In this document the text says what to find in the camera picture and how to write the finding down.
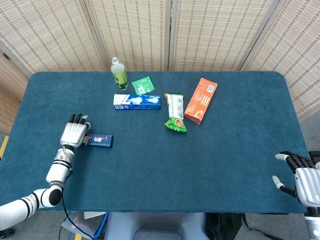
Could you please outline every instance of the green packet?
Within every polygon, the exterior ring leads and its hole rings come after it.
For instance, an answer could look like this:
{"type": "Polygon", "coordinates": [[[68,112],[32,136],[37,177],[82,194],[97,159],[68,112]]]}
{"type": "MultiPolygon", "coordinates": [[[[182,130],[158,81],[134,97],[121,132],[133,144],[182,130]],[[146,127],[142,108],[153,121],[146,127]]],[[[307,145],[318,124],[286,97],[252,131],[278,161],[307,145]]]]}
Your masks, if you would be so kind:
{"type": "Polygon", "coordinates": [[[169,109],[169,120],[164,124],[177,132],[186,132],[184,124],[184,96],[182,94],[164,94],[169,109]]]}
{"type": "Polygon", "coordinates": [[[150,77],[146,76],[141,78],[140,80],[132,82],[135,93],[138,95],[143,95],[146,93],[150,93],[155,90],[154,85],[152,84],[150,77]]]}

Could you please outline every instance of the blue toothpaste box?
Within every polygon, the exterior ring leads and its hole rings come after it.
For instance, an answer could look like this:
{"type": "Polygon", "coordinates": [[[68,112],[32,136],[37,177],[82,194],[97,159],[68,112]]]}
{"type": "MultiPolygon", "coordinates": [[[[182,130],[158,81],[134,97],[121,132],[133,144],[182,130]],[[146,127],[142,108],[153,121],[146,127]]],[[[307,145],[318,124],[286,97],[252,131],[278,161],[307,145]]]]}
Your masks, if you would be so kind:
{"type": "Polygon", "coordinates": [[[113,106],[116,110],[159,110],[160,95],[115,94],[113,106]]]}

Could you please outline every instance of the white robotic arm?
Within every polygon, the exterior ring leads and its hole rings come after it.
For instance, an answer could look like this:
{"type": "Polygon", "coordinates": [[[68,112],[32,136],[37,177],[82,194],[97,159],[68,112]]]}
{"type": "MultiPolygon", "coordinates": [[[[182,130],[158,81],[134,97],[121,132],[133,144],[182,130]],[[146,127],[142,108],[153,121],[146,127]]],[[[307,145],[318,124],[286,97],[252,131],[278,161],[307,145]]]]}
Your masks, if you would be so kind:
{"type": "Polygon", "coordinates": [[[320,240],[320,165],[316,165],[306,157],[289,151],[275,155],[276,159],[285,161],[291,168],[295,189],[285,186],[277,176],[272,176],[277,189],[298,197],[299,202],[306,207],[304,214],[306,226],[311,240],[320,240]]]}
{"type": "Polygon", "coordinates": [[[60,139],[60,148],[46,176],[49,188],[38,189],[18,200],[0,206],[0,231],[31,217],[37,209],[57,206],[62,198],[65,181],[72,172],[74,149],[86,144],[86,130],[91,128],[88,116],[73,114],[60,139]]]}

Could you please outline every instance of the teal felt tablecloth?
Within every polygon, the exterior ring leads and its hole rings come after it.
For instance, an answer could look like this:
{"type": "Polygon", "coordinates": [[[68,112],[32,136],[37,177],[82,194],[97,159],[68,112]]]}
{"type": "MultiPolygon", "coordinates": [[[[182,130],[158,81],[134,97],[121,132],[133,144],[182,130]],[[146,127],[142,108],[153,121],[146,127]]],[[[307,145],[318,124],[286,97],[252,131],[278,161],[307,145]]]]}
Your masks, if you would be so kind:
{"type": "MultiPolygon", "coordinates": [[[[276,72],[128,72],[149,76],[161,110],[116,111],[110,72],[39,72],[28,83],[0,162],[0,205],[47,188],[47,172],[73,113],[89,115],[90,133],[111,134],[113,148],[77,149],[65,189],[68,211],[302,213],[276,189],[294,178],[275,154],[308,152],[283,76],[276,72]],[[218,83],[200,125],[164,126],[164,93],[184,94],[200,80],[218,83]]],[[[55,208],[61,210],[60,203],[55,208]]]]}

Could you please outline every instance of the orange box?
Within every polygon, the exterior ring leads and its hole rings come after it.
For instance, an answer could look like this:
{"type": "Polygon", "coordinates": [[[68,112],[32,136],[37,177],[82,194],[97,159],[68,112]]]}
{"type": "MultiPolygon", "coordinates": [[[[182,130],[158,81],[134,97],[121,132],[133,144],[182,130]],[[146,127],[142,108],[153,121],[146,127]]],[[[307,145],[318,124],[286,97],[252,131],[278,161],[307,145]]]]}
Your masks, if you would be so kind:
{"type": "Polygon", "coordinates": [[[184,117],[200,124],[218,84],[201,78],[193,96],[185,109],[184,117]]]}

